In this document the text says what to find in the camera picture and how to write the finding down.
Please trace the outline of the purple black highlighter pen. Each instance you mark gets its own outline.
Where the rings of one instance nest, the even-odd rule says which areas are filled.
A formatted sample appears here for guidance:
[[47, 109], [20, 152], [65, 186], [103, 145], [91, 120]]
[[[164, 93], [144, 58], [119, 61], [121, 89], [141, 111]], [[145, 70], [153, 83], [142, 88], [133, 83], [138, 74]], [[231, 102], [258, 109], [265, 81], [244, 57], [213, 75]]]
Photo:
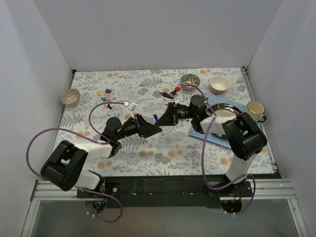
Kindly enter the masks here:
[[163, 97], [166, 97], [166, 98], [172, 98], [168, 93], [166, 92], [160, 92], [160, 94], [163, 96]]

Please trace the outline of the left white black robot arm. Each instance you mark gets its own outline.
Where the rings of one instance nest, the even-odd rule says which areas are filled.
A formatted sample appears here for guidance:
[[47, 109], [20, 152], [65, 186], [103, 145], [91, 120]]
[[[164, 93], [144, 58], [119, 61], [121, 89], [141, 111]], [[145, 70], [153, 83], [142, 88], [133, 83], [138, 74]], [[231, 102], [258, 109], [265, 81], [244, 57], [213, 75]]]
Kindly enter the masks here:
[[108, 138], [108, 144], [102, 145], [101, 142], [73, 144], [64, 140], [52, 152], [41, 168], [40, 174], [45, 180], [64, 191], [72, 187], [86, 188], [93, 197], [101, 197], [105, 191], [105, 185], [100, 182], [101, 176], [84, 170], [84, 164], [115, 156], [122, 148], [120, 139], [135, 134], [141, 138], [148, 138], [160, 132], [162, 132], [160, 127], [145, 121], [139, 114], [129, 118], [125, 123], [121, 123], [117, 117], [111, 117], [107, 120], [100, 137], [102, 141]]

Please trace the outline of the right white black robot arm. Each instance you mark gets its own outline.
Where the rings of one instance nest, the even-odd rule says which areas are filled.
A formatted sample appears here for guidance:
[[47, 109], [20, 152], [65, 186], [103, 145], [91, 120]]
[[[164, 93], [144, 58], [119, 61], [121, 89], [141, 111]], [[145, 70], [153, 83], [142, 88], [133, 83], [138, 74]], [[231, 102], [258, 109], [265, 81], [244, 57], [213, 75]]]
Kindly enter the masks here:
[[194, 95], [188, 106], [168, 103], [166, 111], [155, 124], [175, 126], [180, 119], [190, 119], [194, 131], [204, 136], [214, 133], [226, 137], [234, 153], [232, 163], [221, 183], [216, 186], [208, 182], [205, 184], [213, 192], [237, 195], [247, 179], [252, 161], [267, 145], [267, 138], [257, 123], [248, 113], [232, 117], [216, 116], [205, 96]]

